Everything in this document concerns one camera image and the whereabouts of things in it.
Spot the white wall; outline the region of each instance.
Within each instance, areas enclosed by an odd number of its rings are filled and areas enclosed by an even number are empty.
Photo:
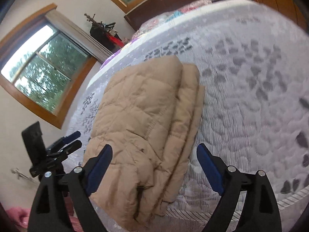
[[[51,3],[58,5],[59,12],[87,33],[91,23],[86,21],[84,13],[96,14],[96,21],[116,22],[115,30],[121,38],[131,38],[135,32],[123,18],[125,13],[111,0],[16,0],[0,24],[0,39],[29,15]]]
[[[115,29],[122,38],[130,38],[134,33],[134,30],[123,18],[125,13],[111,0],[16,0],[0,24],[0,39],[29,15],[51,3],[58,5],[57,10],[59,12],[86,32],[89,32],[91,24],[86,21],[84,13],[91,16],[96,14],[96,21],[116,22]],[[17,176],[10,172],[12,168],[18,168],[23,174],[30,176],[31,162],[21,138],[22,130],[34,122],[40,121],[46,146],[65,135],[78,100],[99,68],[100,64],[96,63],[86,77],[69,109],[61,130],[33,114],[0,87],[0,201],[4,208],[13,206],[30,208],[38,187],[37,184],[27,180],[17,180]]]
[[[22,104],[17,102],[2,87],[0,87],[0,202],[5,209],[13,206],[30,208],[37,184],[19,179],[11,173],[11,169],[18,168],[23,174],[30,176],[31,162],[28,158],[21,132],[36,121],[40,122],[43,140],[46,146],[65,135],[70,117],[74,113],[78,100],[84,93],[90,79],[98,72],[100,64],[96,63],[81,85],[69,109],[62,130],[42,120]]]

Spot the purple fabric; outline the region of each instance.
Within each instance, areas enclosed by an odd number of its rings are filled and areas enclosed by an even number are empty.
[[[130,42],[128,42],[123,48],[121,48],[120,50],[118,50],[117,52],[115,52],[114,54],[112,54],[108,59],[106,59],[104,61],[104,63],[101,65],[100,70],[106,66],[114,57],[116,57],[124,48],[126,48],[126,46],[130,45],[131,43],[134,43],[138,38],[135,38],[133,40],[131,40]]]

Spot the pink cloth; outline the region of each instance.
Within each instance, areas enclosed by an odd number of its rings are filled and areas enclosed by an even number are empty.
[[[78,218],[73,216],[74,210],[73,210],[73,204],[72,204],[70,197],[65,197],[65,205],[68,210],[73,229],[76,232],[83,232],[83,229],[79,223]],[[28,228],[30,209],[14,207],[14,208],[10,208],[6,212],[9,218],[14,222],[15,225],[25,228],[25,229]]]
[[[25,229],[28,228],[30,209],[21,207],[10,208],[7,210],[7,215],[15,225]]]

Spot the folded jacket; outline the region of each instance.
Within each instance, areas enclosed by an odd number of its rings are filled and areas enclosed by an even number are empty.
[[[197,67],[176,56],[129,66],[109,81],[84,163],[112,146],[112,162],[91,198],[121,227],[146,225],[176,199],[203,98]]]

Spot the mattress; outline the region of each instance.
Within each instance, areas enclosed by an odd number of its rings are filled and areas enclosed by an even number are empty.
[[[176,55],[197,65],[205,100],[183,185],[161,219],[181,224],[179,231],[201,231],[211,217],[220,196],[212,191],[196,157],[197,145],[203,142],[241,172],[267,173],[283,231],[288,231],[309,195],[308,50],[309,37],[302,29],[249,0],[221,1],[175,18],[126,45],[92,78],[67,131],[80,131],[83,147],[64,167],[81,165],[111,76],[149,58]],[[242,193],[230,231],[244,200]],[[110,231],[122,231],[106,215],[101,218]]]

